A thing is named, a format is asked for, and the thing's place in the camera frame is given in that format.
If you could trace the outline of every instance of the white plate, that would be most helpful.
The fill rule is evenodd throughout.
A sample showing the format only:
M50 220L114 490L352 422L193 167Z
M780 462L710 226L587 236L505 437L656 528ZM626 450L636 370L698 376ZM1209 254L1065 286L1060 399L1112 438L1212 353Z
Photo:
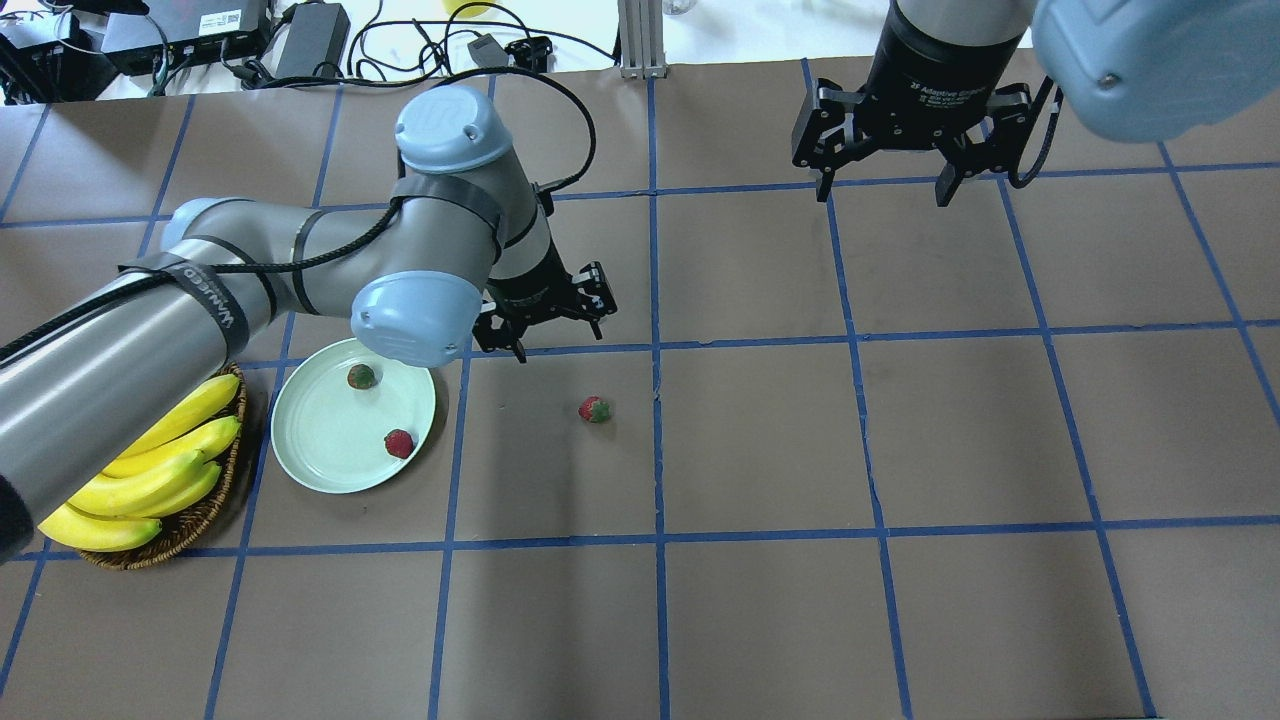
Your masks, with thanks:
M347 372L357 363L374 369L378 384L369 389L347 384ZM434 416L430 370L383 357L351 338L307 357L289 375L271 413L271 448L298 483L319 492L357 492L412 460ZM413 451L404 460L384 445L397 428L413 437Z

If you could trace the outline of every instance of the barcode label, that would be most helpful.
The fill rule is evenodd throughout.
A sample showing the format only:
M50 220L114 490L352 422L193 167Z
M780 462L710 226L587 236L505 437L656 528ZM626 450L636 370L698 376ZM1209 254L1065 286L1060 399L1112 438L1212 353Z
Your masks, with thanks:
M241 10L200 15L200 37L239 29Z

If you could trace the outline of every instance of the brown woven basket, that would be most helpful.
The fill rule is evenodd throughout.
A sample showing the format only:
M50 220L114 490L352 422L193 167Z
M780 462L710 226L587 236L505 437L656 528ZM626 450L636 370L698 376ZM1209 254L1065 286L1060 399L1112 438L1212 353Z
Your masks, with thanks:
M152 538L151 542L120 552L78 550L77 552L81 557L99 568L109 570L140 570L159 565L187 547L191 547L200 536L205 534L212 527L214 520L218 519L230 498L241 495L234 492L237 486L242 482L248 482L246 473L241 470L243 470L244 465L252 464L257 454L252 451L252 447L242 445L246 439L244 413L248 407L248 389L244 387L244 373L233 363L223 368L216 375L225 375L228 373L239 378L239 389L236 391L236 397L227 404L227 407L219 410L214 418L236 415L241 421L241 430L236 436L236 439L232 441L230 447L216 457L223 465L223 474L218 479L218 484L195 505L168 518L163 518L160 534Z

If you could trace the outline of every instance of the yellow banana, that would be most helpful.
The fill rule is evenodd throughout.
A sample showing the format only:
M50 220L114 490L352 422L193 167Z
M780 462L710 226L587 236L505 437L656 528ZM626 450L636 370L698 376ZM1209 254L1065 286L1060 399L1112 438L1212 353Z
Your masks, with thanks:
M239 432L239 420L234 415L227 415L216 420L210 420L189 433L172 439L160 447L154 447L128 457L116 457L104 470L104 475L113 478L128 478L145 473L150 468L188 450L198 450L205 457L218 457L221 451L230 447Z
M188 450L128 478L95 475L67 502L91 515L133 515L182 492L200 475L204 461L202 452Z
M229 373L200 383L200 387L182 398L182 402L166 413L164 418L160 418L147 432L142 433L142 437L133 441L133 445L129 447L125 447L120 457L146 452L204 423L214 413L225 407L236 397L238 388L239 378Z
M95 518L61 505L45 518L40 532L65 546L97 552L118 552L151 542L160 534L160 520L151 518Z
M221 465L218 462L205 462L200 469L200 475L196 477L195 482L183 488L182 492L170 497L166 502L143 507L134 512L134 515L140 518L168 518L179 510L186 510L209 495L209 491L214 489L214 486L218 484L218 478L221 474Z

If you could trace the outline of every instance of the bunch of bananas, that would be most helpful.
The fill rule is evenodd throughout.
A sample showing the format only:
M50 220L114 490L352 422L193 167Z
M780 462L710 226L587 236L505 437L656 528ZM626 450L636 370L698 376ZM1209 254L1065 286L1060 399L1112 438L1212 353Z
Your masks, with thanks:
M211 459L239 433L234 415L210 420L239 388L233 374L201 383L164 418L40 524L56 542L116 552L151 542L160 518L173 515L218 484Z

